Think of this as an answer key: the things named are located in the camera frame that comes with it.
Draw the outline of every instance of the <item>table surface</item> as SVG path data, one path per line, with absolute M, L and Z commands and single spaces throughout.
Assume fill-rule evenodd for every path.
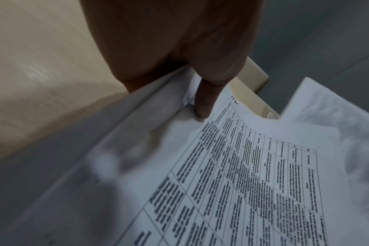
M 231 88 L 256 114 L 275 113 L 237 78 Z M 0 158 L 126 94 L 78 1 L 0 1 Z

